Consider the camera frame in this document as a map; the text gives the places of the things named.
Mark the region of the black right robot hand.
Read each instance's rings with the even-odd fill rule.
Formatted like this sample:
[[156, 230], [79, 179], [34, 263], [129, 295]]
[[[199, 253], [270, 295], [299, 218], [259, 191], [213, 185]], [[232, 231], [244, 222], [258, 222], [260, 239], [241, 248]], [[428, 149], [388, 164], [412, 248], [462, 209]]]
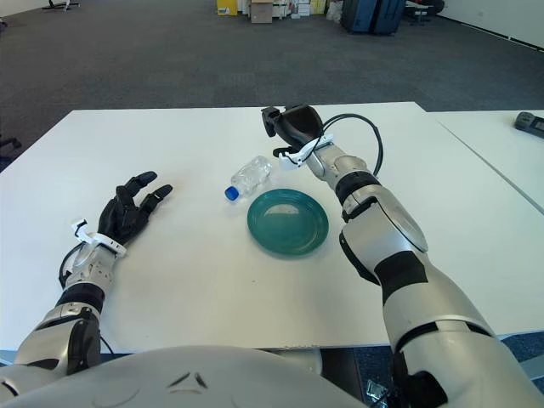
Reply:
[[286, 107], [280, 111], [274, 106], [261, 110], [263, 125], [269, 137], [278, 135], [287, 143], [287, 147], [273, 150], [273, 156], [298, 153], [305, 145], [318, 139], [323, 122], [317, 111], [309, 105]]

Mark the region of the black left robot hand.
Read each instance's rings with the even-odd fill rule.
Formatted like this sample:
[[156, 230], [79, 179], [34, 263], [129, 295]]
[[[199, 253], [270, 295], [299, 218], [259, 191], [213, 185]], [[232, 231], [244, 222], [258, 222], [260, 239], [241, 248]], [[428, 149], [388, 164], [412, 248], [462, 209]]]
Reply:
[[134, 197], [156, 178], [155, 172], [148, 171], [118, 185], [115, 195], [100, 214], [98, 233], [123, 246], [137, 237], [157, 206], [173, 191], [170, 184], [165, 184], [150, 192], [137, 206]]

